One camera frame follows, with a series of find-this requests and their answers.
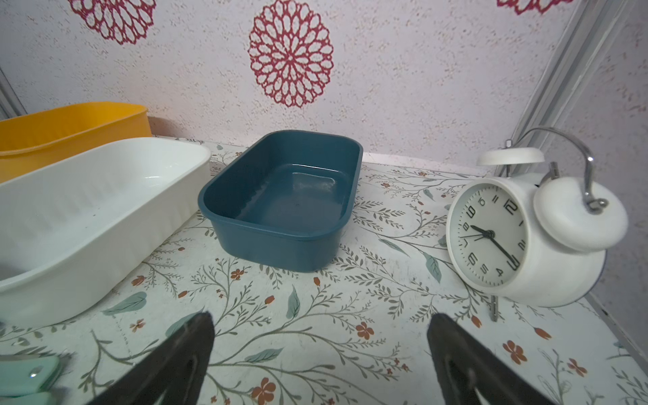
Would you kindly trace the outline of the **mint green folding knife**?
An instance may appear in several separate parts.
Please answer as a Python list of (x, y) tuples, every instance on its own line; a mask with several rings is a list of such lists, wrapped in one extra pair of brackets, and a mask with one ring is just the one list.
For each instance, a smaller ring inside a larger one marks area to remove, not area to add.
[(50, 388), (61, 371), (55, 355), (2, 355), (1, 404), (56, 404)]

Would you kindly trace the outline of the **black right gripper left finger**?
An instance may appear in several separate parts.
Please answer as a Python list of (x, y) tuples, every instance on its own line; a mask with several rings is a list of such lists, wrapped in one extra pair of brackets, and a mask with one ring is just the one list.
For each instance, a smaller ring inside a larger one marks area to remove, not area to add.
[[(196, 404), (214, 346), (214, 324), (209, 312), (197, 312), (177, 324), (163, 342), (155, 341), (139, 354), (118, 358), (108, 342), (96, 339), (97, 359), (84, 374), (84, 389), (92, 404)], [(131, 369), (119, 380), (100, 383), (97, 372), (108, 357)]]

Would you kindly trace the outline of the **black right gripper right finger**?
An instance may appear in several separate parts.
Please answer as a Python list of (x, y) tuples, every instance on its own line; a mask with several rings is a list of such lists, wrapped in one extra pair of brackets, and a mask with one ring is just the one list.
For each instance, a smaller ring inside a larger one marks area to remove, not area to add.
[(431, 317), (427, 339), (446, 404), (550, 404), (446, 314)]

